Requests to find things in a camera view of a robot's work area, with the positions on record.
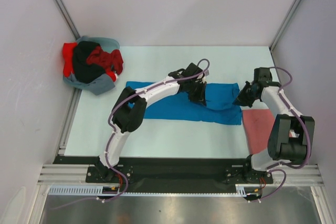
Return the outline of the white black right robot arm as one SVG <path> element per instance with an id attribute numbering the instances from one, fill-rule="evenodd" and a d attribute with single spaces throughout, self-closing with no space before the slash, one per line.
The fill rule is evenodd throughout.
<path id="1" fill-rule="evenodd" d="M 270 67 L 259 67 L 254 70 L 253 80 L 245 83 L 233 102 L 251 108 L 259 100 L 275 117 L 267 148 L 249 155 L 244 163 L 242 176 L 249 183 L 280 166 L 302 169 L 311 156 L 315 121 L 292 105 L 283 88 L 284 85 L 273 81 Z"/>

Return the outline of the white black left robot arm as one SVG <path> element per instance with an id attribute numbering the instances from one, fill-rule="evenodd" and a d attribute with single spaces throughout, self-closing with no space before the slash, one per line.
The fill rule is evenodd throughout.
<path id="1" fill-rule="evenodd" d="M 207 62 L 204 70 L 199 64 L 190 63 L 187 68 L 170 72 L 163 80 L 144 88 L 133 89 L 127 86 L 123 89 L 108 118 L 112 134 L 94 165 L 104 182 L 110 182 L 116 174 L 121 174 L 116 169 L 121 151 L 130 133 L 142 124 L 148 107 L 178 93 L 186 93 L 193 103 L 206 105 L 205 78 L 210 62 L 207 59 L 200 60 L 203 61 Z"/>

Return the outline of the blue t-shirt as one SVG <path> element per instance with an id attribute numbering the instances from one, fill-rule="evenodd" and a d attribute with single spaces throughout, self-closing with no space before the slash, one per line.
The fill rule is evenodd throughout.
<path id="1" fill-rule="evenodd" d="M 179 92 L 149 106 L 144 118 L 240 125 L 242 111 L 233 104 L 239 92 L 237 83 L 210 83 L 205 88 L 205 106 L 191 102 L 186 92 Z"/>

